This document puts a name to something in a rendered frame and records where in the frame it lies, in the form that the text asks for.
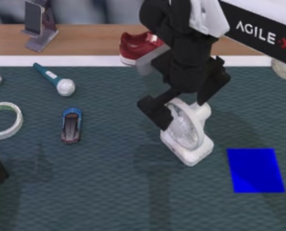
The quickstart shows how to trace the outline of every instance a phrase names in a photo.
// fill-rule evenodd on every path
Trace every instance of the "white tape ring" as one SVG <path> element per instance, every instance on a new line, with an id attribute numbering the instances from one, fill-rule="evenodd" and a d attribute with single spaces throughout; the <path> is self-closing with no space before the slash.
<path id="1" fill-rule="evenodd" d="M 0 111 L 2 110 L 14 111 L 17 114 L 17 119 L 15 123 L 9 129 L 0 132 L 0 140 L 7 139 L 13 136 L 14 134 L 16 134 L 20 130 L 23 124 L 23 116 L 22 116 L 20 108 L 17 105 L 13 103 L 8 103 L 8 102 L 1 102 Z"/>

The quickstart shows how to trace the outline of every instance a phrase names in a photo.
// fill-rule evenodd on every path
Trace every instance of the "red shoe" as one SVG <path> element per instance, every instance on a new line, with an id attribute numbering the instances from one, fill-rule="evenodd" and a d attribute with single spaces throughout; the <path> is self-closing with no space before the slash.
<path id="1" fill-rule="evenodd" d="M 163 44 L 164 42 L 150 31 L 139 35 L 124 32 L 119 45 L 120 59 L 126 65 L 135 66 L 139 58 Z"/>

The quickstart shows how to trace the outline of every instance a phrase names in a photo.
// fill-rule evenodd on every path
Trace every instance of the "blue square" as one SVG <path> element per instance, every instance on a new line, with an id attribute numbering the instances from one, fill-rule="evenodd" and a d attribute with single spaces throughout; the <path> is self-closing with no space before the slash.
<path id="1" fill-rule="evenodd" d="M 274 149 L 227 149 L 235 193 L 285 193 Z"/>

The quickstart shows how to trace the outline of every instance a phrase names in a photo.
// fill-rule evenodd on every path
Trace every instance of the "blue toy car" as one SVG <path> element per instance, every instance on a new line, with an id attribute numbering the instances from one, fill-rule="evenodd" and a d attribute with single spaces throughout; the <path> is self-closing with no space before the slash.
<path id="1" fill-rule="evenodd" d="M 68 108 L 63 112 L 61 139 L 64 143 L 76 143 L 81 137 L 82 112 L 77 108 Z"/>

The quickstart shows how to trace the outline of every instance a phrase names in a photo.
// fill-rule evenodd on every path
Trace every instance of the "white stripe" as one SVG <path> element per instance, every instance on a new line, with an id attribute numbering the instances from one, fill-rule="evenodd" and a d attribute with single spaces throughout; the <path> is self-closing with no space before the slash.
<path id="1" fill-rule="evenodd" d="M 271 58 L 257 56 L 220 56 L 225 66 L 271 66 Z M 0 56 L 0 66 L 126 66 L 119 56 Z"/>

